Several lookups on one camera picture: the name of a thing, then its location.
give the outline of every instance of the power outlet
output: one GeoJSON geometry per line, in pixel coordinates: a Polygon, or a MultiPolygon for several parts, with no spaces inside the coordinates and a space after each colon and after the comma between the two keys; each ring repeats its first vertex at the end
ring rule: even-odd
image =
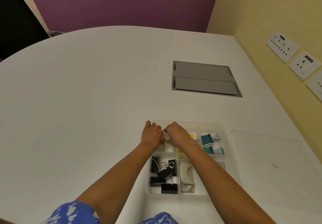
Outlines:
{"type": "Polygon", "coordinates": [[[307,52],[302,52],[289,67],[301,80],[304,80],[320,66],[321,63],[319,61],[307,52]]]}
{"type": "Polygon", "coordinates": [[[306,85],[322,101],[322,71],[313,76],[306,85]]]}
{"type": "Polygon", "coordinates": [[[267,39],[266,44],[284,63],[286,63],[300,48],[279,31],[275,31],[269,39],[267,39]]]}

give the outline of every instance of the left hand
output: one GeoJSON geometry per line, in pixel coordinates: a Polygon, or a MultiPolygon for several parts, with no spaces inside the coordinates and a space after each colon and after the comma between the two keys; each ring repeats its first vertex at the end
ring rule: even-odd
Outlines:
{"type": "Polygon", "coordinates": [[[163,131],[161,126],[157,126],[155,123],[152,123],[148,120],[144,126],[141,143],[145,143],[155,151],[161,144],[161,138],[163,131]]]}

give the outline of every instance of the blue patterned clothing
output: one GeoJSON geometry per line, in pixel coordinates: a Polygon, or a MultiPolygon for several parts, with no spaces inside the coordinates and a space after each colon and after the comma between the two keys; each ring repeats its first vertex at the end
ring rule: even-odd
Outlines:
{"type": "MultiPolygon", "coordinates": [[[[97,213],[88,204],[73,201],[59,206],[42,224],[101,224],[97,213]]],[[[161,212],[140,224],[178,224],[170,214],[161,212]]]]}

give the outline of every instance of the hand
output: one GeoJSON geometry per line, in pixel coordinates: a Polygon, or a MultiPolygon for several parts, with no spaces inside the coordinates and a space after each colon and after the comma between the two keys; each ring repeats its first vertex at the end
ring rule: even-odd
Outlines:
{"type": "Polygon", "coordinates": [[[161,126],[157,126],[155,123],[151,124],[148,120],[142,132],[141,143],[151,146],[153,151],[155,151],[161,144],[162,135],[163,131],[161,126]]]}
{"type": "Polygon", "coordinates": [[[177,122],[173,122],[172,124],[168,125],[163,131],[169,134],[171,144],[183,151],[185,146],[189,145],[190,143],[196,143],[196,141],[191,138],[189,133],[177,122]]]}

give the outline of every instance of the black chair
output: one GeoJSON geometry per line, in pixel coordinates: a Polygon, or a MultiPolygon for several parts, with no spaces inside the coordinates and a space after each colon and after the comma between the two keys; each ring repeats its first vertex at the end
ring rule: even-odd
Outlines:
{"type": "Polygon", "coordinates": [[[0,0],[0,61],[48,38],[24,0],[0,0]]]}

